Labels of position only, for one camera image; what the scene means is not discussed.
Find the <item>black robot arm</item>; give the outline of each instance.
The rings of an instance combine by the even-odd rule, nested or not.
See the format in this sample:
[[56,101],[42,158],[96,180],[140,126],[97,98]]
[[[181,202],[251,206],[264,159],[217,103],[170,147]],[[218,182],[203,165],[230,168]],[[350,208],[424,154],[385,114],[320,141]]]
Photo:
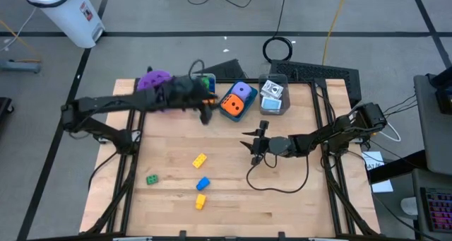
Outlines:
[[116,146],[118,153],[133,153],[137,148],[132,131],[114,129],[92,116],[132,109],[142,112],[198,109],[201,112],[201,122],[208,124],[212,117],[212,110],[217,105],[205,104],[203,101],[214,98],[217,96],[210,94],[199,78],[174,77],[157,88],[140,90],[130,95],[74,100],[61,106],[61,120],[64,130],[67,132],[86,131],[98,141],[111,141]]
[[294,134],[285,137],[265,137],[267,121],[261,121],[259,129],[245,135],[257,136],[253,144],[240,141],[254,155],[252,165],[259,164],[266,153],[282,157],[303,157],[309,155],[317,145],[327,141],[328,151],[340,153],[348,149],[353,139],[369,140],[371,134],[381,131],[387,121],[378,105],[367,103],[353,109],[349,114],[338,117],[310,134]]

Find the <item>yellow cable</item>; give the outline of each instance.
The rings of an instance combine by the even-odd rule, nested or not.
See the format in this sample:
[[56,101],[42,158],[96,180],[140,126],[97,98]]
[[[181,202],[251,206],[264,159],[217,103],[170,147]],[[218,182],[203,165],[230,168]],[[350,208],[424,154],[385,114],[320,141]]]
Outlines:
[[33,54],[35,54],[39,59],[24,59],[24,60],[17,60],[17,61],[28,61],[28,62],[41,62],[41,54],[36,51],[36,49],[34,49],[33,47],[31,47],[29,44],[27,44],[25,42],[25,40],[22,40],[19,36],[17,36],[17,34],[14,33],[14,31],[12,31],[11,28],[9,28],[9,26],[3,22],[2,20],[0,20],[0,24],[2,24],[12,35],[14,35],[14,37],[17,37],[17,40],[22,43],[24,46],[26,46],[28,48],[28,50],[30,50],[31,52],[33,52]]
[[328,31],[328,36],[326,36],[325,48],[323,49],[322,65],[325,64],[326,50],[328,49],[328,41],[330,40],[331,32],[333,31],[334,24],[336,23],[336,20],[338,19],[338,16],[339,16],[339,13],[340,13],[340,10],[341,10],[343,4],[344,4],[344,0],[340,0],[339,8],[336,11],[336,14],[334,15],[333,23],[331,23],[330,30]]

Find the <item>wooden table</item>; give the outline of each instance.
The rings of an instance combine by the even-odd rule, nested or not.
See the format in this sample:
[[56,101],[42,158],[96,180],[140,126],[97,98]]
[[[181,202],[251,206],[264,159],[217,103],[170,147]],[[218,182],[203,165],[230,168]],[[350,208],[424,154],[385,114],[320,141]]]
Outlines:
[[[344,81],[327,80],[327,84],[335,113],[338,116],[348,113],[350,104]],[[217,84],[217,94],[222,97],[230,86]],[[186,230],[188,236],[275,237],[284,231],[288,237],[334,237],[319,147],[309,154],[309,179],[296,194],[255,191],[245,181],[251,155],[239,141],[252,142],[252,137],[242,132],[254,131],[262,119],[270,122],[266,134],[269,137],[317,129],[308,85],[290,84],[289,90],[291,106],[283,116],[261,115],[258,100],[238,123],[219,112],[214,113],[208,126],[201,124],[198,112],[171,110],[147,114],[127,235],[177,236],[180,230]],[[132,91],[133,80],[117,80],[115,95]],[[123,129],[127,116],[128,112],[108,114],[107,124]],[[350,146],[350,150],[361,153],[356,145]],[[101,145],[97,165],[113,152],[113,145]],[[196,169],[191,163],[199,153],[208,158]],[[350,201],[369,226],[379,232],[362,159],[348,154],[342,161]],[[116,157],[96,174],[81,230],[91,227],[111,201],[118,164]],[[305,158],[278,158],[275,169],[260,164],[250,178],[256,187],[296,189],[303,183],[306,171]],[[152,174],[157,174],[160,181],[147,185],[145,179]],[[198,211],[196,184],[204,176],[210,179],[210,185],[202,191],[207,200],[204,209]],[[339,200],[338,205],[342,230],[346,233]],[[119,229],[122,209],[118,208],[115,230]]]

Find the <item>transparent box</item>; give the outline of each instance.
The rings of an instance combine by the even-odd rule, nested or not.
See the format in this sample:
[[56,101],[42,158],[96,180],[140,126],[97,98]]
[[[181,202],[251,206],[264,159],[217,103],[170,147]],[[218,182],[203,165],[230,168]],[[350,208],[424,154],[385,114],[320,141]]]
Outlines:
[[[282,86],[282,95],[279,99],[280,100],[280,107],[270,107],[270,108],[264,108],[265,106],[268,106],[268,99],[264,99],[264,97],[261,94],[262,87],[265,85],[267,81],[272,81],[279,86]],[[289,94],[289,84],[287,82],[287,76],[284,74],[264,74],[259,76],[259,104],[260,104],[260,110],[261,114],[267,114],[267,115],[282,115],[284,114],[290,107],[290,94]]]

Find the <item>yellow lego brick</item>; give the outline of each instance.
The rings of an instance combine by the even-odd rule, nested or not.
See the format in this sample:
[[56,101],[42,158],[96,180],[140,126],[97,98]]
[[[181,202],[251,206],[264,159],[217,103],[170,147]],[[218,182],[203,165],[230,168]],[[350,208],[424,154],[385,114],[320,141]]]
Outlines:
[[199,168],[206,159],[207,159],[207,156],[205,154],[201,153],[200,155],[198,155],[198,157],[196,157],[195,161],[193,162],[193,166],[195,166],[196,168]]
[[204,203],[206,202],[206,196],[202,194],[198,194],[198,197],[196,198],[196,209],[201,210],[204,207]]

